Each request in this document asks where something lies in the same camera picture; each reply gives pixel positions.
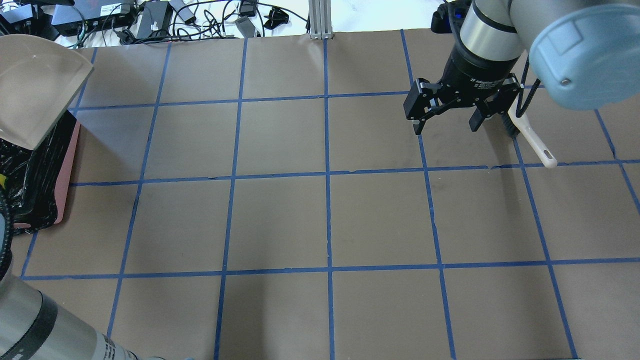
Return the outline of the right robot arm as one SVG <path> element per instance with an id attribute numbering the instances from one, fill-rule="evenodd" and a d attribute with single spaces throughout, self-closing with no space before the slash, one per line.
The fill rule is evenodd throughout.
<path id="1" fill-rule="evenodd" d="M 550 98 L 574 111 L 599 109 L 639 93 L 640 5 L 637 0 L 453 0 L 432 14 L 430 29 L 451 34 L 454 45 L 437 82 L 415 79 L 403 102 L 420 135 L 427 120 L 450 109 L 475 108 L 476 132 L 486 118 L 518 100 L 513 68 L 526 68 Z"/>

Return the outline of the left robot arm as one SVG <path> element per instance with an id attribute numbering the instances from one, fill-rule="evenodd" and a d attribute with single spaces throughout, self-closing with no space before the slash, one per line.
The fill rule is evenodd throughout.
<path id="1" fill-rule="evenodd" d="M 13 214 L 1 191 L 0 355 L 3 360 L 142 360 L 12 273 Z"/>

